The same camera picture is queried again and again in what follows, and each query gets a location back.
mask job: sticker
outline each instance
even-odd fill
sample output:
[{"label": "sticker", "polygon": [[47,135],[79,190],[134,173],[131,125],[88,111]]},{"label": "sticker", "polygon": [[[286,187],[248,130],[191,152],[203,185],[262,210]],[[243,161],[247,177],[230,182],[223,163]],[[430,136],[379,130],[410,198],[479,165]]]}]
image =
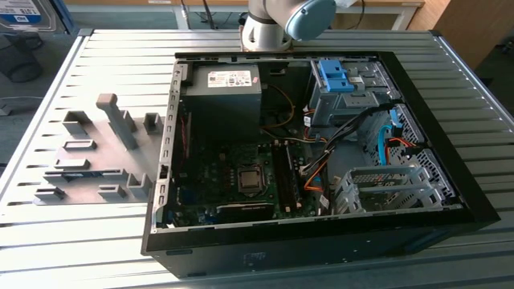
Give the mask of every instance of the sticker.
[{"label": "sticker", "polygon": [[365,81],[362,80],[362,77],[358,76],[358,77],[349,77],[349,80],[350,82],[361,82],[361,83],[365,83]]},{"label": "sticker", "polygon": [[30,21],[27,16],[23,16],[23,15],[15,15],[15,20],[17,22],[28,22]]},{"label": "sticker", "polygon": [[243,255],[243,265],[244,266],[255,266],[266,259],[266,252],[259,253],[248,253]]},{"label": "sticker", "polygon": [[323,207],[326,207],[329,209],[330,202],[329,202],[329,199],[323,195],[319,197],[319,203],[322,203]]},{"label": "sticker", "polygon": [[311,118],[309,116],[303,117],[303,124],[306,127],[311,127]]},{"label": "sticker", "polygon": [[0,0],[0,14],[42,15],[31,0]]},{"label": "sticker", "polygon": [[208,87],[243,87],[251,86],[250,70],[211,71],[208,73]]}]

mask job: wooden cabinet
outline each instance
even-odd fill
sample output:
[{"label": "wooden cabinet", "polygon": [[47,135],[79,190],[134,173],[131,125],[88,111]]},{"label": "wooden cabinet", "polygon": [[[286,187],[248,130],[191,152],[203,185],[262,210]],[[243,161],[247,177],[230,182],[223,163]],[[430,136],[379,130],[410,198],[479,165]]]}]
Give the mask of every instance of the wooden cabinet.
[{"label": "wooden cabinet", "polygon": [[514,0],[425,0],[409,30],[438,30],[474,69],[514,26]]}]

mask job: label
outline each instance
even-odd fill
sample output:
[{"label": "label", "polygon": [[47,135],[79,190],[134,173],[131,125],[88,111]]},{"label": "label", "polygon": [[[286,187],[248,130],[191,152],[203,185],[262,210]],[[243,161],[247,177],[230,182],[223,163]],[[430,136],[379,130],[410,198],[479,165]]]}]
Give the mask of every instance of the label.
[{"label": "label", "polygon": [[0,14],[42,15],[31,0],[0,0]]},{"label": "label", "polygon": [[11,23],[39,23],[43,19],[32,0],[0,0],[0,18]]},{"label": "label", "polygon": [[243,87],[251,86],[250,70],[211,71],[208,73],[208,87]]},{"label": "label", "polygon": [[349,80],[350,80],[350,82],[361,82],[361,83],[365,83],[365,81],[362,80],[362,77],[361,76],[358,76],[358,77],[349,77]]},{"label": "label", "polygon": [[323,195],[319,197],[319,203],[322,203],[323,207],[326,207],[329,209],[330,202],[329,202],[329,199]]},{"label": "label", "polygon": [[311,118],[309,116],[303,117],[303,125],[309,128],[311,127]]},{"label": "label", "polygon": [[167,0],[148,0],[148,4],[171,4]]}]

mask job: power supply label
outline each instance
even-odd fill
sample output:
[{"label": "power supply label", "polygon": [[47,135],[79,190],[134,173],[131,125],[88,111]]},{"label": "power supply label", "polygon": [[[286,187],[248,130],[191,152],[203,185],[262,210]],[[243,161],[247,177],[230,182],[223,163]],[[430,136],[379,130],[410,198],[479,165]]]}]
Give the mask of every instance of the power supply label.
[{"label": "power supply label", "polygon": [[0,0],[0,18],[11,23],[39,23],[42,13],[32,0]]},{"label": "power supply label", "polygon": [[211,71],[208,73],[207,87],[242,87],[251,86],[250,70]]}]

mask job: motherboard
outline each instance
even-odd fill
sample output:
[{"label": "motherboard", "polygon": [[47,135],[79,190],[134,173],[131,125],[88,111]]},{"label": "motherboard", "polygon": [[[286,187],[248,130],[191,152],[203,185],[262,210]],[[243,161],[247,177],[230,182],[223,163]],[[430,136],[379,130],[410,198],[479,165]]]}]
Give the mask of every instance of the motherboard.
[{"label": "motherboard", "polygon": [[202,146],[179,175],[175,225],[314,216],[315,198],[301,190],[298,178],[305,162],[299,142]]}]

